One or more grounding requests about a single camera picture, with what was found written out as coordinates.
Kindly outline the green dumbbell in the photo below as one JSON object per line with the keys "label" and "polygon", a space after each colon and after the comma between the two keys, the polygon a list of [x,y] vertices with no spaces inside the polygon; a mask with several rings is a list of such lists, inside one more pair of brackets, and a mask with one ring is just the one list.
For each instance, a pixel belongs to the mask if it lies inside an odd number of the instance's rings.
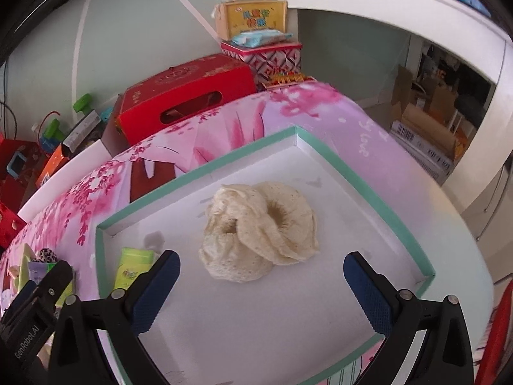
{"label": "green dumbbell", "polygon": [[84,116],[92,112],[92,96],[89,93],[84,94],[74,102],[72,108],[75,113],[82,113]]}
{"label": "green dumbbell", "polygon": [[65,140],[65,134],[60,129],[60,120],[52,119],[48,126],[45,128],[43,138],[49,142],[56,142],[57,144]]}

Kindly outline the white shelf unit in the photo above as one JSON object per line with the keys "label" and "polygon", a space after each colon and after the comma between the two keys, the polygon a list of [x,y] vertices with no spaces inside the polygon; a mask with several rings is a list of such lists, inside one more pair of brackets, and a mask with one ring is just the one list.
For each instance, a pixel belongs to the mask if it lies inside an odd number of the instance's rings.
{"label": "white shelf unit", "polygon": [[512,40],[457,0],[286,0],[291,9],[334,11],[386,23],[436,44],[495,86],[484,120],[443,185],[463,212],[489,185],[512,151]]}

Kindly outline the orange flat box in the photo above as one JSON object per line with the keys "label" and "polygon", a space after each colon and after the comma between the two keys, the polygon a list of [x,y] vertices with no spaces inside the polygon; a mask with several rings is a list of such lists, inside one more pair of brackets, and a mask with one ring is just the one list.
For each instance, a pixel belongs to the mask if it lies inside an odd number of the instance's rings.
{"label": "orange flat box", "polygon": [[55,175],[56,172],[62,169],[66,163],[68,163],[70,160],[69,154],[69,149],[63,143],[54,150],[36,181],[38,189],[42,187],[53,175]]}

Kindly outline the red white patterned box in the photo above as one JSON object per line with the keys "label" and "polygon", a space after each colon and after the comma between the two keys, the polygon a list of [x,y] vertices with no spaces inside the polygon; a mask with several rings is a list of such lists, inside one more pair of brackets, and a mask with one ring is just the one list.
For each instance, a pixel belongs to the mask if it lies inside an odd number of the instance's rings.
{"label": "red white patterned box", "polygon": [[257,48],[243,48],[222,42],[222,53],[249,66],[257,86],[275,75],[296,74],[301,71],[303,45],[284,42]]}

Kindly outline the purple baby wipes pack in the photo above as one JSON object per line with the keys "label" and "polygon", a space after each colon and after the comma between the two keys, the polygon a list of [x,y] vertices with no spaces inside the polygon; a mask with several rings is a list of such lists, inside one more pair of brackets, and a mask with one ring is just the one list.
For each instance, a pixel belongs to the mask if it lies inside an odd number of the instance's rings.
{"label": "purple baby wipes pack", "polygon": [[54,262],[29,261],[29,280],[35,284],[39,284],[54,266]]}

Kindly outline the cream lace scrunchie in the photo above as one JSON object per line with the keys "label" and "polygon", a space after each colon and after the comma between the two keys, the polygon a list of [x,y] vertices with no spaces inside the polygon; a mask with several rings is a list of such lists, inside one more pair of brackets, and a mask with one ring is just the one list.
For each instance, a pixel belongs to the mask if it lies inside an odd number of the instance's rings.
{"label": "cream lace scrunchie", "polygon": [[206,216],[199,258],[217,280],[253,282],[320,250],[315,211],[300,191],[283,183],[224,185]]}

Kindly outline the white foam board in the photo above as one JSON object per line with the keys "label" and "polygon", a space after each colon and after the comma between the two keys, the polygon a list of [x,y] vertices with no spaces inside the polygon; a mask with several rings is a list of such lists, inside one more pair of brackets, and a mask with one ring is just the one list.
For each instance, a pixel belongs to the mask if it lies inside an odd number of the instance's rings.
{"label": "white foam board", "polygon": [[94,169],[110,161],[111,158],[112,155],[105,148],[103,142],[95,141],[51,176],[21,207],[18,215],[26,223],[29,223],[62,193],[77,184]]}

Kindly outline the black white leopard scrunchie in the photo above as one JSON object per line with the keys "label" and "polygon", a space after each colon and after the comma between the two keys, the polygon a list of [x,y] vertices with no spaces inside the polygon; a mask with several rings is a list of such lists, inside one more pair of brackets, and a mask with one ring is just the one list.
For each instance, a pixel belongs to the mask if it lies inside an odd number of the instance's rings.
{"label": "black white leopard scrunchie", "polygon": [[36,261],[43,263],[56,263],[58,262],[58,257],[53,250],[42,248],[36,253]]}

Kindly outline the green tissue pack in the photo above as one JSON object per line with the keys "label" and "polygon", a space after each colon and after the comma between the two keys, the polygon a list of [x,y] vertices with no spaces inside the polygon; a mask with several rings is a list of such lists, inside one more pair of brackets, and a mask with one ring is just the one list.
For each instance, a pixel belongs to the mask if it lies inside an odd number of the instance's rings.
{"label": "green tissue pack", "polygon": [[116,270],[114,289],[128,289],[140,274],[149,271],[154,262],[154,251],[122,248]]}

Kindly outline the blue wipes packet on box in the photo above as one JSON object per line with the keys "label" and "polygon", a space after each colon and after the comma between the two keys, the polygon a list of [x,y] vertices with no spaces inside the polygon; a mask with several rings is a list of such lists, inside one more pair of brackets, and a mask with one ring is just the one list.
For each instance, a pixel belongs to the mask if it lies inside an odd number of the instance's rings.
{"label": "blue wipes packet on box", "polygon": [[231,43],[243,48],[258,48],[270,44],[278,44],[292,38],[292,34],[279,30],[251,30],[231,38]]}

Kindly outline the light green cloth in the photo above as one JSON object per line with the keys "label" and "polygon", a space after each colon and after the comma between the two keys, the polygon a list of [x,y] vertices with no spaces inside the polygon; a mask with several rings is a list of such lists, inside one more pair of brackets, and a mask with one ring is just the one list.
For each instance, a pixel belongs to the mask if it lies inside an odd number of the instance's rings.
{"label": "light green cloth", "polygon": [[23,253],[19,266],[17,289],[21,291],[29,281],[29,263],[36,260],[36,254],[28,244],[23,244]]}

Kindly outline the green dumbbell right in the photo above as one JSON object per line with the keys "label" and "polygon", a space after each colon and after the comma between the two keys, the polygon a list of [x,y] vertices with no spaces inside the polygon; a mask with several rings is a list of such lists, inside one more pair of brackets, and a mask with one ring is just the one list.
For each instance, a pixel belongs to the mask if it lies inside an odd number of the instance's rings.
{"label": "green dumbbell right", "polygon": [[92,96],[89,93],[84,94],[74,102],[72,108],[75,113],[82,113],[84,116],[92,112]]}

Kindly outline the pink cartoon bed sheet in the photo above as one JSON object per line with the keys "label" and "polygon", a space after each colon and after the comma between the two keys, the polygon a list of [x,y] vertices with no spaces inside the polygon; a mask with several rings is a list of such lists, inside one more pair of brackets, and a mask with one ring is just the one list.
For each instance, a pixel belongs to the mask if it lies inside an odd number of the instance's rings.
{"label": "pink cartoon bed sheet", "polygon": [[[117,212],[201,166],[282,130],[298,127],[345,162],[396,213],[420,244],[435,275],[421,293],[441,302],[455,295],[469,333],[480,340],[491,313],[491,277],[459,213],[432,177],[398,142],[352,101],[322,82],[304,82],[225,103],[160,130],[94,169],[62,193],[15,237],[1,270],[33,251],[56,249],[73,281],[56,304],[56,325],[66,299],[99,294],[97,228]],[[1,384],[52,384],[50,353],[56,330],[26,369],[1,350]]]}

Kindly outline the large red gift box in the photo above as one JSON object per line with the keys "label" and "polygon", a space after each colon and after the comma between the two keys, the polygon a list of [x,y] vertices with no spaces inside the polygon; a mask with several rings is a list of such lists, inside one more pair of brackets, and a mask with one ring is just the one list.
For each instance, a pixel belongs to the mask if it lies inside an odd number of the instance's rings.
{"label": "large red gift box", "polygon": [[217,53],[138,82],[116,103],[116,126],[130,145],[180,120],[257,92],[250,67]]}

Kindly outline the red open gift box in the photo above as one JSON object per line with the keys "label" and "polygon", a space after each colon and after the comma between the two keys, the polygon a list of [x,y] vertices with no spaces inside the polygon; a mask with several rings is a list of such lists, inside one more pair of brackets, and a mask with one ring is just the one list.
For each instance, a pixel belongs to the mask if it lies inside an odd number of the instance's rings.
{"label": "red open gift box", "polygon": [[42,151],[36,142],[8,139],[1,134],[1,250],[7,249],[26,225],[18,215],[38,172]]}

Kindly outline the teal rimmed white tray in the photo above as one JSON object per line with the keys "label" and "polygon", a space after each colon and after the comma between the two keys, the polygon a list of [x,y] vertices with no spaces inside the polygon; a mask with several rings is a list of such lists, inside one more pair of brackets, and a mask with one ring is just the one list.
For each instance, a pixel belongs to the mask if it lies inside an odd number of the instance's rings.
{"label": "teal rimmed white tray", "polygon": [[172,384],[316,384],[377,341],[343,274],[356,251],[396,288],[435,270],[396,213],[337,154],[291,127],[201,166],[97,228],[99,294],[122,250],[177,252],[144,348]]}

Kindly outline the green dumbbell left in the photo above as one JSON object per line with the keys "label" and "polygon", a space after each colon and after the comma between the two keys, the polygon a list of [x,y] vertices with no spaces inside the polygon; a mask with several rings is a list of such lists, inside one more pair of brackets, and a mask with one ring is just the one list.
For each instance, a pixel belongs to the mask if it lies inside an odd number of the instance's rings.
{"label": "green dumbbell left", "polygon": [[52,119],[48,126],[45,128],[43,138],[49,142],[56,142],[57,144],[65,140],[65,134],[60,129],[60,120]]}

